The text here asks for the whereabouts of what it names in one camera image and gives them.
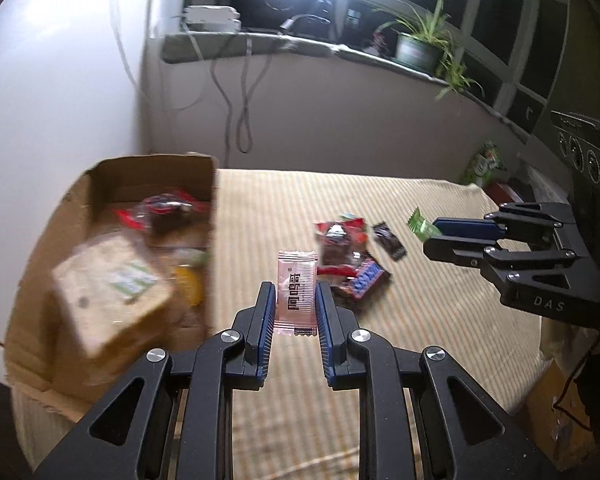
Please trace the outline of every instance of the windowsill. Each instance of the windowsill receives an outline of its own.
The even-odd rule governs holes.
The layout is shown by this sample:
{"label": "windowsill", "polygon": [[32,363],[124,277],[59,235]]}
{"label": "windowsill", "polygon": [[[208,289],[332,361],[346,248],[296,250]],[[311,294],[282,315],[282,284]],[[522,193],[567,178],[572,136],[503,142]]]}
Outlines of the windowsill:
{"label": "windowsill", "polygon": [[[160,57],[165,63],[180,64],[201,60],[196,53],[191,38],[195,38],[203,60],[223,57],[241,57],[247,51],[247,37],[251,38],[251,53],[254,56],[268,54],[299,54],[310,57],[339,57],[355,63],[375,66],[384,70],[390,70],[404,76],[420,79],[445,87],[448,83],[442,79],[432,77],[423,72],[418,72],[388,59],[366,54],[353,50],[343,44],[324,43],[321,41],[306,40],[295,36],[284,36],[264,33],[247,32],[179,32],[167,34],[162,44]],[[530,137],[522,128],[512,123],[509,119],[480,101],[469,92],[462,93],[480,105],[487,113],[507,125],[512,133],[522,142]]]}

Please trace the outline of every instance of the green candy wrapper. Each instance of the green candy wrapper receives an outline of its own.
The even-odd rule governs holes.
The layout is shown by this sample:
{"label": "green candy wrapper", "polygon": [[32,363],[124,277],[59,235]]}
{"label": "green candy wrapper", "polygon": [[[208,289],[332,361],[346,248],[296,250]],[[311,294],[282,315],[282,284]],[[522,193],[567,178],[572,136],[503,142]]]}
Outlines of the green candy wrapper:
{"label": "green candy wrapper", "polygon": [[422,243],[429,240],[432,236],[440,236],[442,234],[440,229],[422,216],[420,208],[416,208],[416,211],[409,218],[407,225]]}

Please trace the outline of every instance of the green leaves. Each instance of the green leaves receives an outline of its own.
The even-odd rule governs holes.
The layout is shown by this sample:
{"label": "green leaves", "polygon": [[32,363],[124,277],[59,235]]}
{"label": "green leaves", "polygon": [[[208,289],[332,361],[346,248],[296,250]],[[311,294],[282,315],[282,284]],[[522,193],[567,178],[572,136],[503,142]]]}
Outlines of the green leaves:
{"label": "green leaves", "polygon": [[472,84],[478,85],[482,97],[484,97],[484,89],[475,79],[471,79],[464,75],[466,71],[466,65],[454,60],[454,53],[456,46],[453,41],[453,37],[448,29],[445,28],[446,19],[449,17],[448,14],[443,12],[444,0],[437,0],[436,8],[432,12],[427,12],[424,16],[419,13],[410,4],[417,22],[412,23],[404,16],[397,16],[395,20],[385,22],[376,28],[376,32],[393,27],[394,25],[401,25],[408,28],[411,31],[410,36],[416,40],[423,41],[424,43],[431,44],[442,48],[445,54],[442,58],[440,66],[436,70],[436,77],[444,76],[448,86],[443,88],[440,93],[436,96],[436,101],[440,101],[449,92],[462,93],[465,90],[471,88]]}
{"label": "green leaves", "polygon": [[464,63],[459,63],[454,61],[453,56],[445,56],[443,59],[443,64],[445,65],[446,73],[445,73],[445,81],[449,84],[448,87],[443,88],[440,93],[436,96],[436,101],[440,101],[445,95],[449,92],[453,91],[456,93],[462,93],[465,90],[468,90],[472,84],[478,85],[480,92],[482,92],[482,97],[484,98],[484,89],[475,79],[471,79],[464,75],[466,71],[466,65]]}
{"label": "green leaves", "polygon": [[403,16],[397,16],[395,20],[385,22],[376,28],[376,32],[381,32],[392,25],[402,25],[411,31],[411,36],[416,40],[446,49],[451,43],[452,37],[451,33],[445,28],[446,19],[449,15],[442,12],[444,0],[438,0],[433,14],[427,12],[424,17],[419,15],[418,11],[410,4],[407,5],[411,7],[417,19],[415,24]]}

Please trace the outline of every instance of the open cardboard box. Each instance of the open cardboard box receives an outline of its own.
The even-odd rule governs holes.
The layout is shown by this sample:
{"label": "open cardboard box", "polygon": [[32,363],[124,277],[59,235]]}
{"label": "open cardboard box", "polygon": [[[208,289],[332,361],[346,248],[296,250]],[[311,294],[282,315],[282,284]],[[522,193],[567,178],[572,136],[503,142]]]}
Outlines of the open cardboard box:
{"label": "open cardboard box", "polygon": [[[93,235],[119,227],[113,210],[181,188],[211,202],[214,213],[216,162],[206,155],[146,155],[104,160],[83,173],[51,216],[24,271],[7,330],[4,359],[12,388],[77,422],[110,387],[86,385],[83,357],[62,319],[51,270]],[[183,246],[208,246],[210,221],[179,230]],[[196,348],[206,337],[206,306],[192,310],[156,344],[167,350]]]}

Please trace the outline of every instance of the green snack bag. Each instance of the green snack bag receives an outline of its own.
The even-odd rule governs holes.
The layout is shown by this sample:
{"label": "green snack bag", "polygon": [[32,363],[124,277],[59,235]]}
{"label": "green snack bag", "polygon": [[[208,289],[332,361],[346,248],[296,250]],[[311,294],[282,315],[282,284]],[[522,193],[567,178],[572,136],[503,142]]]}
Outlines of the green snack bag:
{"label": "green snack bag", "polygon": [[420,208],[416,208],[416,211],[409,218],[407,225],[422,243],[429,240],[432,236],[440,236],[442,234],[440,229],[422,216]]}
{"label": "green snack bag", "polygon": [[484,188],[491,181],[493,170],[506,169],[497,146],[488,140],[472,156],[469,165],[460,178],[460,184],[464,186],[475,184]]}

